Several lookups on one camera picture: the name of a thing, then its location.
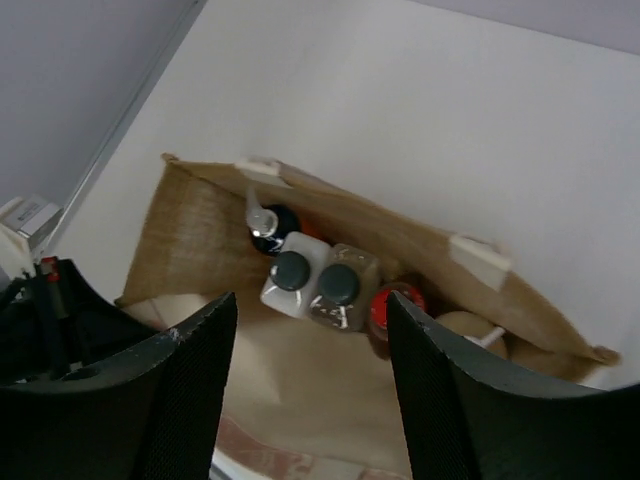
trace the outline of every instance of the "bottle cap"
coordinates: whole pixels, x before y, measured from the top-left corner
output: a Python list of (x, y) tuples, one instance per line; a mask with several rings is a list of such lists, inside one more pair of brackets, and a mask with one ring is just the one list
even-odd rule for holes
[(304, 287), (311, 276), (311, 266), (298, 252), (288, 250), (273, 259), (269, 277), (285, 292), (295, 292)]
[(336, 305), (349, 305), (360, 293), (360, 279), (352, 268), (336, 263), (320, 274), (318, 289), (320, 295)]
[(408, 283), (390, 283), (382, 287), (371, 301), (371, 320), (378, 327), (387, 329), (387, 300), (391, 292), (400, 292), (422, 311), (426, 311), (426, 303), (420, 290)]
[(275, 212), (262, 208), (253, 187), (247, 188), (247, 211), (245, 220), (254, 237), (270, 237), (278, 229), (278, 216)]

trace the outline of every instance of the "red lid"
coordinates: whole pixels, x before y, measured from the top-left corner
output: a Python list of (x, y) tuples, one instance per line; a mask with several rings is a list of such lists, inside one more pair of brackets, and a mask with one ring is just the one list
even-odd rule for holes
[(392, 283), (386, 285), (376, 293), (376, 296), (373, 297), (371, 301), (371, 320), (385, 330), (387, 328), (387, 299), (389, 298), (389, 294), (394, 291), (403, 294), (420, 307), (422, 311), (427, 311), (424, 296), (420, 290), (413, 285), (409, 285), (408, 283)]

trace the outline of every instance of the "black bottle cap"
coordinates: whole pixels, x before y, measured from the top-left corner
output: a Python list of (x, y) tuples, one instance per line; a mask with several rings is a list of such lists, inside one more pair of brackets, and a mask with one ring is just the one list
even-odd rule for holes
[(269, 277), (279, 288), (295, 292), (304, 287), (311, 276), (311, 265), (298, 252), (281, 252), (271, 263)]
[(347, 265), (329, 265), (318, 280), (320, 295), (336, 305), (349, 305), (360, 293), (360, 279)]

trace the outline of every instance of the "jar lid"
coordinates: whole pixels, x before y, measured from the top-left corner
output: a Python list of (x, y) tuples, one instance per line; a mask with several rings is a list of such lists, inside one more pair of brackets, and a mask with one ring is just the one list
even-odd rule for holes
[(318, 290), (320, 295), (336, 305), (349, 305), (360, 293), (360, 279), (351, 267), (335, 263), (320, 274)]
[(390, 283), (382, 287), (371, 301), (371, 321), (378, 327), (387, 329), (387, 300), (391, 292), (400, 292), (426, 312), (426, 302), (420, 290), (408, 283)]
[(309, 261), (293, 250), (279, 253), (269, 270), (271, 281), (285, 292), (300, 290), (307, 284), (310, 276)]

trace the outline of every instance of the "table surface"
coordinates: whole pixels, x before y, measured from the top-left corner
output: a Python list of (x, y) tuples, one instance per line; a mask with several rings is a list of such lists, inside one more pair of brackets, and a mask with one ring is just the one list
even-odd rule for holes
[(636, 56), (411, 2), (208, 2), (55, 253), (116, 298), (163, 152), (274, 156), (498, 240), (626, 356), (592, 384), (637, 381), (638, 84)]

